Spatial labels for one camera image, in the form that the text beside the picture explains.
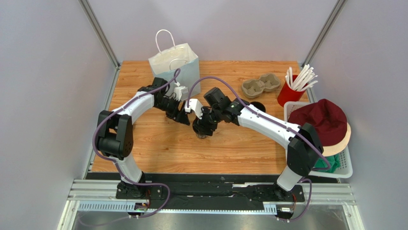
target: gray floor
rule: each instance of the gray floor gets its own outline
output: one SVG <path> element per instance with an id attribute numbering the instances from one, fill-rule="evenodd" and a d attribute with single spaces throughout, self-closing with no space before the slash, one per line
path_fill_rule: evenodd
<path id="1" fill-rule="evenodd" d="M 297 206 L 297 216 L 304 206 Z M 78 214 L 86 224 L 100 224 L 124 217 L 118 212 L 81 212 Z M 125 219 L 103 227 L 85 227 L 79 223 L 77 230 L 348 230 L 342 206 L 310 206 L 305 215 L 293 223 L 276 221 L 265 215 L 231 214 L 156 214 L 146 219 Z"/>

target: white wall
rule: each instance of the white wall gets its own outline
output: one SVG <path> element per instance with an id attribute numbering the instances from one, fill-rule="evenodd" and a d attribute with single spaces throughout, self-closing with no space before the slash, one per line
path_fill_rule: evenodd
<path id="1" fill-rule="evenodd" d="M 168 29 L 200 60 L 305 60 L 336 0 L 90 0 L 120 61 L 158 53 Z M 160 34 L 162 48 L 172 46 Z"/>
<path id="2" fill-rule="evenodd" d="M 0 229 L 56 229 L 114 69 L 76 0 L 0 3 Z"/>
<path id="3" fill-rule="evenodd" d="M 346 113 L 366 229 L 406 229 L 408 219 L 408 1 L 348 1 L 317 52 L 317 98 Z"/>

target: hat brim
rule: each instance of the hat brim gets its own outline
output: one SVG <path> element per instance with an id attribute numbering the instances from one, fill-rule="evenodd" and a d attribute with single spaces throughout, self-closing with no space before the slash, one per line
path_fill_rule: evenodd
<path id="1" fill-rule="evenodd" d="M 350 141 L 350 136 L 351 136 L 351 127 L 350 124 L 347 122 L 347 132 L 346 135 L 344 136 L 343 140 L 341 140 L 339 143 L 331 146 L 323 146 L 323 156 L 329 157 L 336 155 L 343 151 L 346 147 L 347 144 L 349 144 Z"/>

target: bag handle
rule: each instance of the bag handle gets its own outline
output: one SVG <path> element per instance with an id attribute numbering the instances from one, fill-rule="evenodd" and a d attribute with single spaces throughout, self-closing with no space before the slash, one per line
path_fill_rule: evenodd
<path id="1" fill-rule="evenodd" d="M 174 62 L 174 61 L 186 61 L 185 62 L 185 64 L 188 62 L 186 59 L 181 59 L 181 58 L 176 58 L 176 59 L 173 59 L 171 62 L 170 62 L 170 64 L 169 64 L 169 69 L 171 70 L 171 64 Z"/>
<path id="2" fill-rule="evenodd" d="M 171 39 L 172 39 L 172 41 L 173 41 L 173 47 L 174 47 L 174 49 L 176 49 L 176 44 L 174 43 L 174 38 L 173 38 L 173 35 L 170 33 L 170 31 L 168 31 L 168 30 L 159 30 L 159 31 L 157 31 L 157 33 L 156 33 L 156 46 L 157 46 L 157 49 L 159 50 L 159 53 L 161 53 L 161 50 L 160 50 L 160 48 L 159 48 L 159 44 L 157 43 L 157 35 L 158 35 L 160 32 L 162 32 L 162 31 L 166 31 L 167 33 L 170 34 Z"/>

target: green cloth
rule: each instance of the green cloth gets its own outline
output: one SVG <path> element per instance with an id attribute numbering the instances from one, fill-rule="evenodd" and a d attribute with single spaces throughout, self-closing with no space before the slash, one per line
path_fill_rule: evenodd
<path id="1" fill-rule="evenodd" d="M 319 172 L 333 173 L 338 167 L 340 167 L 340 160 L 339 160 L 339 155 L 338 154 L 326 157 L 326 159 L 329 161 L 329 163 L 331 165 L 331 169 L 329 169 L 329 170 L 319 170 Z M 326 168 L 326 167 L 327 167 L 327 165 L 324 162 L 324 160 L 319 158 L 319 160 L 315 164 L 315 168 Z"/>

